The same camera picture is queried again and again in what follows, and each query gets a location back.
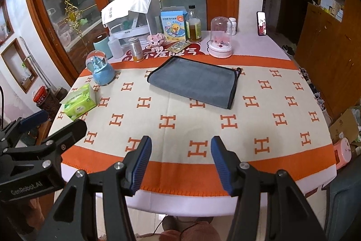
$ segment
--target tablecloth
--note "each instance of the tablecloth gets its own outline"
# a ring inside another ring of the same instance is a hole
[[[73,85],[74,91],[90,83],[99,104],[81,117],[88,125],[87,136],[63,154],[63,163],[87,172],[101,171],[121,160],[137,147],[143,135],[148,135],[153,151],[142,190],[127,203],[179,216],[234,211],[235,199],[222,189],[210,154],[214,135],[221,136],[240,160],[259,170],[286,169],[304,193],[335,176],[327,124],[292,61],[242,55],[216,59],[205,54],[204,43],[192,44],[184,53],[188,54],[184,57],[197,61],[242,67],[230,110],[149,85],[149,73],[167,59],[152,57],[169,52],[149,52],[140,63],[126,61],[125,56],[125,61],[113,64],[117,75],[111,84],[97,86],[84,71]],[[69,122],[60,109],[51,132]]]

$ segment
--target gray towel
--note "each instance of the gray towel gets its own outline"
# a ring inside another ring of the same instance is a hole
[[[233,70],[172,56],[148,76],[147,81],[163,90],[231,109],[241,68]]]

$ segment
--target wooden cabinet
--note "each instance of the wooden cabinet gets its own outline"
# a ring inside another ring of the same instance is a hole
[[[361,1],[345,0],[342,22],[308,4],[295,60],[337,119],[361,97]]]

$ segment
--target pink appliance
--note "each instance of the pink appliance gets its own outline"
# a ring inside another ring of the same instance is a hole
[[[333,145],[336,156],[336,169],[343,167],[351,160],[351,148],[347,138],[338,140]]]

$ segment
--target green tissue package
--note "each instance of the green tissue package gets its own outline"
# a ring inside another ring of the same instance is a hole
[[[73,121],[97,106],[94,89],[89,83],[69,92],[60,103],[64,104],[64,113]]]

